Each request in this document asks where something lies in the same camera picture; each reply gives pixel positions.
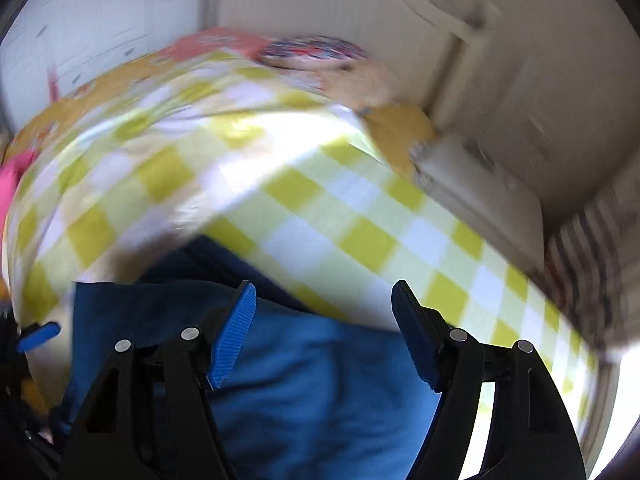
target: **blue cloth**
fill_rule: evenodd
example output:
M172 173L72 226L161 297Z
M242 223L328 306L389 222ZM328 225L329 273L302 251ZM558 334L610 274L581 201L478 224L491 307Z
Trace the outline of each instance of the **blue cloth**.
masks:
M174 337L235 292L203 279L237 286L235 270L255 272L218 249L199 238L143 277L155 283L77 284L65 399L71 419L116 341L141 347ZM236 366L210 396L239 477L404 479L439 396L418 378L401 335L300 312L304 307L266 278L255 281L259 296L299 309L258 300Z

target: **yellow pillow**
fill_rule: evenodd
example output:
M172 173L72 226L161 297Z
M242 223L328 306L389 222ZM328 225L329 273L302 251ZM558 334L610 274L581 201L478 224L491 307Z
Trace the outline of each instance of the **yellow pillow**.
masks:
M412 180L414 164L409 149L418 142L430 142L437 137L429 118L415 105L388 104L372 108L363 119L391 168Z

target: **pink fabric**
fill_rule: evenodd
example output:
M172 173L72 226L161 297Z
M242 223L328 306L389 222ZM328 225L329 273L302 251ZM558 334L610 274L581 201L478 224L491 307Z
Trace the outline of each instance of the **pink fabric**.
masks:
M11 200L18 189L20 179L31 164L38 158L35 150L27 150L20 155L10 158L0 168L0 231L4 230L4 220L9 212Z
M271 40L232 28L217 27L180 38L158 54L184 61L219 48L230 48L241 56L257 59L258 53Z
M47 70L47 81L49 83L49 101L51 104L60 101L60 87L58 86L58 74L55 68Z

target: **mattress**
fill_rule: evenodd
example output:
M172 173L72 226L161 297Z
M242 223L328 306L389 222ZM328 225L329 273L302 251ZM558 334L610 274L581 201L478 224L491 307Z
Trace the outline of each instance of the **mattress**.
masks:
M12 203L2 256L18 319L63 326L29 355L49 403L66 384L74 281L131 282L204 233L324 316L396 330L390 290L404 279L481 342L531 341L580 438L596 355L490 244L354 147L362 137L344 107L222 51L143 57L34 118L8 150L42 154ZM485 385L469 473L491 408Z

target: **cushion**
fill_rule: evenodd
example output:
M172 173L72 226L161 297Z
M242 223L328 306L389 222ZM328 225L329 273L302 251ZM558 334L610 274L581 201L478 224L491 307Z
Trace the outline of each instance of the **cushion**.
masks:
M274 41L260 53L260 60L267 65L296 70L336 68L365 58L364 50L356 44L327 36Z
M322 94L355 112L382 106L399 98L399 82L377 61L364 59L337 70L316 72Z
M174 60L184 61L212 50L229 48L240 56L255 60L260 51L270 42L271 40L268 38L241 30L215 27L180 38L171 46L161 50L160 54L171 56Z

